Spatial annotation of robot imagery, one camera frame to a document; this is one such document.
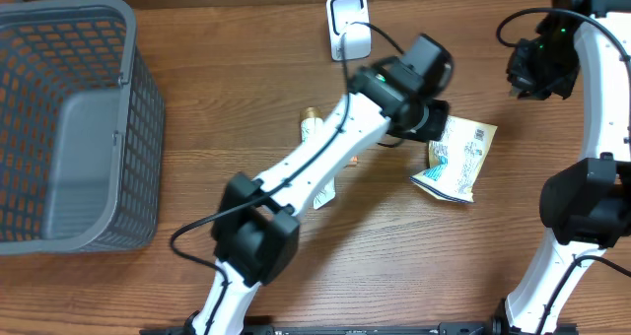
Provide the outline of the yellow snack chip bag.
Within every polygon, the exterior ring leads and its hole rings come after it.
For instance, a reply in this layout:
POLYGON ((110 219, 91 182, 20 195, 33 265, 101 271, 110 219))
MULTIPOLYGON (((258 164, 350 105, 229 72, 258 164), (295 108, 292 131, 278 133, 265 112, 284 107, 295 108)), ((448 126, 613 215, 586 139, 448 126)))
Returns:
POLYGON ((410 180, 436 199, 473 203, 472 187, 496 131, 495 125, 449 116, 442 138, 428 145, 429 167, 410 180))

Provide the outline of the small orange white box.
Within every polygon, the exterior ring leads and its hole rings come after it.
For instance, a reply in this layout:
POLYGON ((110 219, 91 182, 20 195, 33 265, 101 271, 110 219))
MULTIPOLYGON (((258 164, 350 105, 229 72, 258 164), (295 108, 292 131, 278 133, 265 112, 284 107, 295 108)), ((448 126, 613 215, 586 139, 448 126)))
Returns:
POLYGON ((354 156, 354 157, 352 157, 352 158, 349 160, 349 162, 348 162, 348 164, 347 164, 346 166, 347 166, 347 167, 355 167, 357 164, 358 164, 358 157, 357 157, 357 156, 354 156))

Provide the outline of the white bamboo print tube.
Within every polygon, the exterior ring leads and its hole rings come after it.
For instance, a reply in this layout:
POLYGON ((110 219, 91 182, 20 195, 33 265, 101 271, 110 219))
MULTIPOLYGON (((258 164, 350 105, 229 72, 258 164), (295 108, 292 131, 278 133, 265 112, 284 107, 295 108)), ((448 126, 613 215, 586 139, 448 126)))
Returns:
MULTIPOLYGON (((323 119, 317 107, 307 107, 300 113, 301 142, 305 143, 312 138, 322 127, 323 119)), ((324 207, 336 196, 335 181, 332 178, 315 197, 313 207, 315 210, 324 207)))

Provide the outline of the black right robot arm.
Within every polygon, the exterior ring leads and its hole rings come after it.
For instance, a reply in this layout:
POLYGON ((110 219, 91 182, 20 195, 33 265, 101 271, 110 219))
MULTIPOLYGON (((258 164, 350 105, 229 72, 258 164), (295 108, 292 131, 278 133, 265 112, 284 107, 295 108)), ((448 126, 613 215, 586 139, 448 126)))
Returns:
POLYGON ((568 98, 584 81, 579 160, 549 177, 545 232, 524 277, 481 334, 575 334, 558 317, 583 275, 630 234, 630 0, 551 0, 536 38, 512 44, 507 79, 520 99, 568 98))

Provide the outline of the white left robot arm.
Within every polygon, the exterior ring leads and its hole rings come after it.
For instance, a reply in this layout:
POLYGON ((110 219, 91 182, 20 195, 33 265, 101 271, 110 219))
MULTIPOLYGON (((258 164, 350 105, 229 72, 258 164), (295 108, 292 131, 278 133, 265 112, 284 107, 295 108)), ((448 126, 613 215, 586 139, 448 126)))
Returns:
POLYGON ((441 138, 449 105, 438 96, 452 75, 451 64, 422 67, 392 58, 361 67, 344 77, 345 93, 311 138, 255 178, 234 175, 207 219, 216 241, 208 265, 216 278, 186 333, 241 333, 258 289, 295 256, 309 205, 352 157, 385 135, 423 143, 441 138))

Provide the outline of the white barcode scanner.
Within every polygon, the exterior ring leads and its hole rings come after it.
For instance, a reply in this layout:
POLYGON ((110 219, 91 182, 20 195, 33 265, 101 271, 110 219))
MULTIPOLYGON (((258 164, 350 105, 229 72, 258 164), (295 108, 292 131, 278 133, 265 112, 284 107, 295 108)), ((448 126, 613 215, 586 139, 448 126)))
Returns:
POLYGON ((331 58, 340 61, 368 57, 372 50, 367 0, 327 0, 325 4, 331 58))

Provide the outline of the grey plastic mesh basket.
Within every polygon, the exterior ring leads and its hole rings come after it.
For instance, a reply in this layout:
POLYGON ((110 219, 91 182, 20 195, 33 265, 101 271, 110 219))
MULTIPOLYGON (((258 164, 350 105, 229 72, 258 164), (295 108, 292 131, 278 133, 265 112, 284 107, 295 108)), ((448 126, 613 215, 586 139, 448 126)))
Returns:
POLYGON ((122 0, 1 8, 1 251, 133 250, 156 232, 166 104, 122 0))

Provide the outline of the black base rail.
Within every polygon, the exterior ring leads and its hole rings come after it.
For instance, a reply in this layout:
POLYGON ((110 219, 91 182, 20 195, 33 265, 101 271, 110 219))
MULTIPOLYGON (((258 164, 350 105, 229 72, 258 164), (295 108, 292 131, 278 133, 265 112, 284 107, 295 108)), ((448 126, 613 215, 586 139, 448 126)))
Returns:
POLYGON ((274 327, 246 325, 242 335, 483 335, 482 322, 444 322, 428 327, 274 327))

